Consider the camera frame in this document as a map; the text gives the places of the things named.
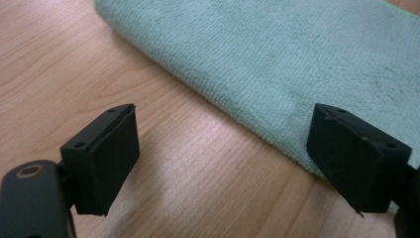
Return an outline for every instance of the wooden table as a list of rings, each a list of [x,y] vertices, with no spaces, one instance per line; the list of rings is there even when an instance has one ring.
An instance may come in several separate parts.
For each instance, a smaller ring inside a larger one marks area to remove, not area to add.
[[[72,209],[78,237],[394,237],[391,214],[355,214],[119,37],[91,0],[1,0],[0,68],[0,177],[58,162],[102,111],[137,105],[142,156],[108,217]]]

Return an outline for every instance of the towel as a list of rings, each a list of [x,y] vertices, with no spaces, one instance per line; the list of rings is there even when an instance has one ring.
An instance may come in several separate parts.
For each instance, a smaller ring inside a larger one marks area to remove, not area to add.
[[[318,176],[316,102],[420,149],[420,18],[380,0],[95,0],[121,36]]]

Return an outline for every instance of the wood grain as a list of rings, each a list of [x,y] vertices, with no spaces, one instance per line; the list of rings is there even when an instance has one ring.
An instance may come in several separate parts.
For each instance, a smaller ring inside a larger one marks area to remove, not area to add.
[[[1,177],[58,162],[102,111],[137,105],[141,159],[108,217],[72,210],[78,237],[394,237],[391,214],[362,219],[115,34],[91,2],[0,2]],[[418,13],[416,3],[397,4]]]

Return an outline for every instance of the folded towel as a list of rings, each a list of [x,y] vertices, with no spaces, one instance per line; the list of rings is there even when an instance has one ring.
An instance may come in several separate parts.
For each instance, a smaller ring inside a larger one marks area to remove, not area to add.
[[[99,15],[237,121],[321,176],[306,153],[316,102],[413,148],[420,18],[379,0],[96,0]]]

